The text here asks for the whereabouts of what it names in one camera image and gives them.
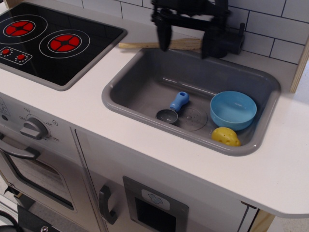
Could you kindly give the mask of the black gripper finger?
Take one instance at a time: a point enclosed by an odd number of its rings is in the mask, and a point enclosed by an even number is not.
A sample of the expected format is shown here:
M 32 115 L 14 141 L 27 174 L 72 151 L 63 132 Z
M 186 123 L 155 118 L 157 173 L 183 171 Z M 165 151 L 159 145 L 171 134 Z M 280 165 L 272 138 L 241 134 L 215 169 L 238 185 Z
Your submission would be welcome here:
M 223 34 L 217 27 L 209 27 L 205 30 L 202 39 L 202 59 L 207 57 L 223 58 L 227 55 L 227 51 L 221 48 L 221 40 Z
M 159 48 L 165 52 L 168 50 L 171 41 L 171 24 L 166 21 L 158 20 L 156 25 L 159 39 Z

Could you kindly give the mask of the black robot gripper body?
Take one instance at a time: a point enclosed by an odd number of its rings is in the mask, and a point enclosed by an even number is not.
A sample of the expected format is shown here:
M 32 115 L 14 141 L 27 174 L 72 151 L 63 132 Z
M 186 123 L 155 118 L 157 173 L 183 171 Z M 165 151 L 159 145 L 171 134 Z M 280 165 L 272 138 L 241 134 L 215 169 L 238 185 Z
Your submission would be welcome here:
M 152 21 L 162 33 L 172 26 L 205 31 L 224 29 L 230 16 L 227 0 L 153 0 Z

